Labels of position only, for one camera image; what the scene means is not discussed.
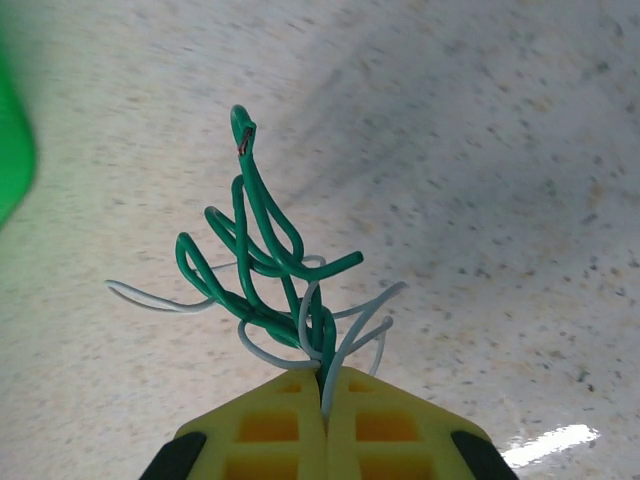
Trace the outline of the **green plastic mesh basket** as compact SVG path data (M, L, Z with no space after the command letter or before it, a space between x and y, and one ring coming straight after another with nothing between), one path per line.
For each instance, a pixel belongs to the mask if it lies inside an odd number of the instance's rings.
M0 230L29 193L37 143L9 63L7 0L0 0Z

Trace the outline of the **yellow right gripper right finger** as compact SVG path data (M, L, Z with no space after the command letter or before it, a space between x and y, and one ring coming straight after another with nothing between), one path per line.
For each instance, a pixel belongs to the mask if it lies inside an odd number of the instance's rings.
M341 369L327 480L518 480L480 426L378 378Z

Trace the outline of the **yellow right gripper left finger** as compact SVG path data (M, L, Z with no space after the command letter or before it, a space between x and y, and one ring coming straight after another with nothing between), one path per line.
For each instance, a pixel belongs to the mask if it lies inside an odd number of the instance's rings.
M326 480L313 370L287 371L182 425L139 480Z

